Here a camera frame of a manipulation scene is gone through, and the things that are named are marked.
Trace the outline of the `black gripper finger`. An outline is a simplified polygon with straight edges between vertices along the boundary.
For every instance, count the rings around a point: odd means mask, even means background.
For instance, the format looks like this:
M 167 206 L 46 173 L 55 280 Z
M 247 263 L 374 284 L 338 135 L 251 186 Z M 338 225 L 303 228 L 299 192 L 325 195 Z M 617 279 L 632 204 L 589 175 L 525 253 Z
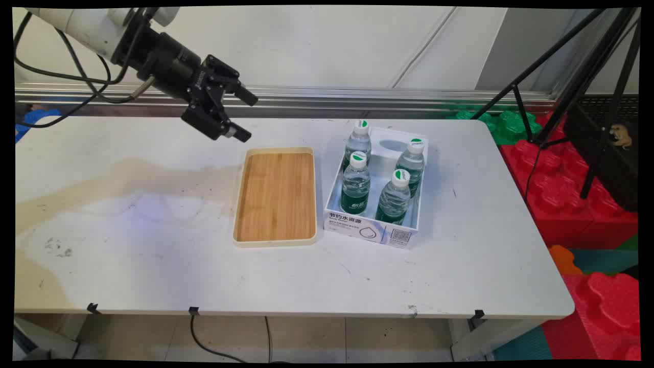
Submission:
M 254 106 L 259 98 L 239 80 L 236 69 L 213 55 L 207 55 L 203 66 L 208 69 L 209 84 L 221 88 L 225 93 L 233 94 L 248 106 Z
M 211 140 L 225 137 L 247 142 L 251 138 L 251 132 L 234 123 L 222 107 L 209 108 L 190 103 L 181 119 Z

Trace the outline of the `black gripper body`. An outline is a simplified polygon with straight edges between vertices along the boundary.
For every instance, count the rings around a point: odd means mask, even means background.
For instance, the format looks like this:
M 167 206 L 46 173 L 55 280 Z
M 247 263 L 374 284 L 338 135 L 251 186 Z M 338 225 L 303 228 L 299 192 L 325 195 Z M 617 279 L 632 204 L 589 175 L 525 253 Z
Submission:
M 187 88 L 200 66 L 224 69 L 225 63 L 208 55 L 204 61 L 166 33 L 146 32 L 138 42 L 138 79 L 154 77 L 153 86 L 172 98 L 189 102 Z

